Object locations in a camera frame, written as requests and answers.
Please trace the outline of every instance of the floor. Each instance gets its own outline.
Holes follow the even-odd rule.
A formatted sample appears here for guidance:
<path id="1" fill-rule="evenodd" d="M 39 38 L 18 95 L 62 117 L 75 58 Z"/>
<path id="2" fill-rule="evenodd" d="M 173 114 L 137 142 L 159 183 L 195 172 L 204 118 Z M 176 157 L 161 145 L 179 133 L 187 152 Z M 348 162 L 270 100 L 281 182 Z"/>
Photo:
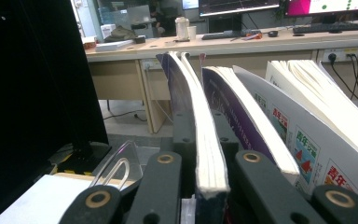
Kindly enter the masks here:
<path id="1" fill-rule="evenodd" d="M 110 100 L 110 111 L 106 100 L 100 100 L 99 103 L 108 134 L 172 137 L 172 123 L 168 119 L 157 133 L 148 131 L 145 106 L 142 101 Z"/>

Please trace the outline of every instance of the cable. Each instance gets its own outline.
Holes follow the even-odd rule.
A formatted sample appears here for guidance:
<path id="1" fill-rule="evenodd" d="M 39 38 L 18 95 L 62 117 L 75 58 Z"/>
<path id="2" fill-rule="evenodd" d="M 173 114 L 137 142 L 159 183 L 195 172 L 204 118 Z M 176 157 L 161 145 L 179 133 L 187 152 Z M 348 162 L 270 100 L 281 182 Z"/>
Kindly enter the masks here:
<path id="1" fill-rule="evenodd" d="M 257 27 L 257 25 L 255 24 L 255 22 L 253 21 L 251 15 L 250 15 L 249 13 L 246 13 L 246 14 L 248 14 L 249 19 L 251 19 L 251 22 L 254 24 L 255 28 L 258 30 L 258 27 Z"/>
<path id="2" fill-rule="evenodd" d="M 353 98 L 353 95 L 354 93 L 356 92 L 356 86 L 358 88 L 358 60 L 356 58 L 356 62 L 357 62 L 357 72 L 356 72 L 356 69 L 354 67 L 354 61 L 353 61 L 353 55 L 354 54 L 349 54 L 348 56 L 351 58 L 351 62 L 352 62 L 352 67 L 353 67 L 353 73 L 354 73 L 354 79 L 355 79 L 355 82 L 354 82 L 354 85 L 353 85 L 353 93 L 351 95 L 351 99 Z"/>
<path id="3" fill-rule="evenodd" d="M 133 111 L 130 111 L 130 112 L 127 112 L 127 113 L 124 113 L 124 114 L 120 114 L 120 115 L 112 115 L 112 116 L 109 116 L 109 117 L 104 118 L 104 119 L 111 119 L 111 118 L 115 118 L 115 117 L 120 117 L 120 116 L 123 116 L 123 115 L 128 115 L 130 113 L 135 113 L 135 112 L 138 112 L 138 111 L 144 111 L 144 110 L 133 110 Z"/>
<path id="4" fill-rule="evenodd" d="M 139 118 L 138 114 L 134 114 L 133 115 L 136 119 L 140 120 L 140 121 L 147 121 L 147 119 L 141 119 Z"/>
<path id="5" fill-rule="evenodd" d="M 344 79 L 339 75 L 339 73 L 337 72 L 336 68 L 334 67 L 334 61 L 336 60 L 336 54 L 332 53 L 328 56 L 328 59 L 330 60 L 330 64 L 331 67 L 333 69 L 333 71 L 336 73 L 337 77 L 342 81 L 342 83 L 344 83 L 344 85 L 347 87 L 347 89 L 353 94 L 353 96 L 358 100 L 358 96 L 356 94 L 353 93 L 353 91 L 351 90 L 351 88 L 348 86 L 348 84 L 344 81 Z"/>
<path id="6" fill-rule="evenodd" d="M 235 21 L 239 21 L 244 27 L 246 30 L 248 30 L 248 27 L 245 25 L 245 23 L 243 23 L 242 20 L 238 20 L 235 16 L 232 17 Z"/>

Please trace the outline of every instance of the power outlet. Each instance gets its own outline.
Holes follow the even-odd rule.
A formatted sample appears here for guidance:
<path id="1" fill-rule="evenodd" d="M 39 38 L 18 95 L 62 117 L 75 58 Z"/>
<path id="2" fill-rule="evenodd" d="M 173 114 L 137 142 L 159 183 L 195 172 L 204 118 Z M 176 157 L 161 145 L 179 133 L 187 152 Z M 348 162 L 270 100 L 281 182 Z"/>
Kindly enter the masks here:
<path id="1" fill-rule="evenodd" d="M 336 54 L 336 60 L 335 63 L 338 62 L 350 62 L 351 57 L 348 55 L 356 55 L 358 56 L 358 48 L 345 48 L 345 49 L 325 49 L 324 50 L 324 56 L 322 57 L 323 63 L 330 63 L 330 60 L 328 59 L 328 56 L 330 54 Z"/>
<path id="2" fill-rule="evenodd" d="M 142 59 L 142 67 L 146 69 L 161 69 L 158 59 Z"/>

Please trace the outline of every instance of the wooden desk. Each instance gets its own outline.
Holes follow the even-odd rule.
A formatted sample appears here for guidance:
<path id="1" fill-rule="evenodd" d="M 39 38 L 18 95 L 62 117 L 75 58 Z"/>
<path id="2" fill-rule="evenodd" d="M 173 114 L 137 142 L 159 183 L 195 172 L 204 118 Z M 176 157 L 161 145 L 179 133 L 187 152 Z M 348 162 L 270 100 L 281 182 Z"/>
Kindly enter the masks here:
<path id="1" fill-rule="evenodd" d="M 202 35 L 197 35 L 195 40 L 176 43 L 171 47 L 166 47 L 165 43 L 173 41 L 175 37 L 147 39 L 145 44 L 113 52 L 96 53 L 93 49 L 87 50 L 89 67 L 99 99 L 144 100 L 149 132 L 156 133 L 165 120 L 159 105 L 169 111 L 170 100 L 162 70 L 146 70 L 143 66 L 144 60 L 155 59 L 156 54 L 169 50 L 188 52 L 192 55 L 190 62 L 196 74 L 199 74 L 201 65 L 198 56 L 206 53 L 203 66 L 237 65 L 264 77 L 268 61 L 319 61 L 325 49 L 358 47 L 358 31 L 293 36 L 292 31 L 280 30 L 278 37 L 265 35 L 262 39 L 249 41 L 201 40 L 201 37 Z M 353 86 L 351 62 L 336 63 L 336 69 L 349 86 Z M 329 64 L 327 70 L 338 86 L 349 94 Z"/>

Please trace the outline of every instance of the screen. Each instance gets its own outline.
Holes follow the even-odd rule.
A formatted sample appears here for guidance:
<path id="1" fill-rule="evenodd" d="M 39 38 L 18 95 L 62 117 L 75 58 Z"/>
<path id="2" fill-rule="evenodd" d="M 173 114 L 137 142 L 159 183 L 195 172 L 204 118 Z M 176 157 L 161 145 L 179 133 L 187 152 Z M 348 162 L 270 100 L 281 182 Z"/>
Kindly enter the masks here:
<path id="1" fill-rule="evenodd" d="M 150 21 L 149 6 L 129 7 L 127 8 L 131 24 L 137 24 L 143 21 Z"/>
<path id="2" fill-rule="evenodd" d="M 288 17 L 334 15 L 355 11 L 358 11 L 358 0 L 291 0 L 287 1 L 285 15 Z"/>
<path id="3" fill-rule="evenodd" d="M 182 0 L 182 9 L 193 9 L 199 7 L 199 0 Z"/>
<path id="4" fill-rule="evenodd" d="M 279 0 L 199 0 L 201 17 L 274 8 Z"/>

